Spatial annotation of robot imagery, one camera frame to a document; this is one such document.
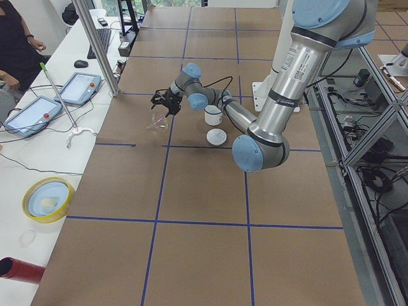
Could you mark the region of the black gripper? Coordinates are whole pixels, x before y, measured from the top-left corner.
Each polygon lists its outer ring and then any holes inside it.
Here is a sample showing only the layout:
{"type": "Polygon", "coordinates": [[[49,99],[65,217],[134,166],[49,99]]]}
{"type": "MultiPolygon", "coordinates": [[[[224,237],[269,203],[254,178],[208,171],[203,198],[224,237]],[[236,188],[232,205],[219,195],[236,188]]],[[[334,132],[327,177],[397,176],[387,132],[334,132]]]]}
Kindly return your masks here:
{"type": "Polygon", "coordinates": [[[182,96],[179,96],[179,94],[174,94],[172,91],[166,91],[164,97],[166,99],[164,106],[168,109],[165,117],[168,117],[169,115],[176,116],[181,109],[180,104],[182,102],[182,96]]]}

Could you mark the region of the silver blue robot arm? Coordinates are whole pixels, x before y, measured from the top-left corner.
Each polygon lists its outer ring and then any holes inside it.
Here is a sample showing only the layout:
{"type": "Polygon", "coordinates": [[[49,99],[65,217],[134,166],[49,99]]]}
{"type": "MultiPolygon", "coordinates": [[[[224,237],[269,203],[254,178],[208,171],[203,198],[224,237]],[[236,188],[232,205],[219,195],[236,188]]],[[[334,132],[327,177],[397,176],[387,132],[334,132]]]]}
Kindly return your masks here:
{"type": "Polygon", "coordinates": [[[292,44],[258,116],[253,115],[227,90],[202,86],[201,68],[189,63],[164,94],[151,102],[176,115],[184,96],[194,110],[208,105],[220,108],[241,130],[232,146],[233,159],[246,172],[283,164],[289,143],[283,136],[294,109],[302,99],[327,52],[368,45],[374,38],[377,1],[295,1],[292,44]]]}

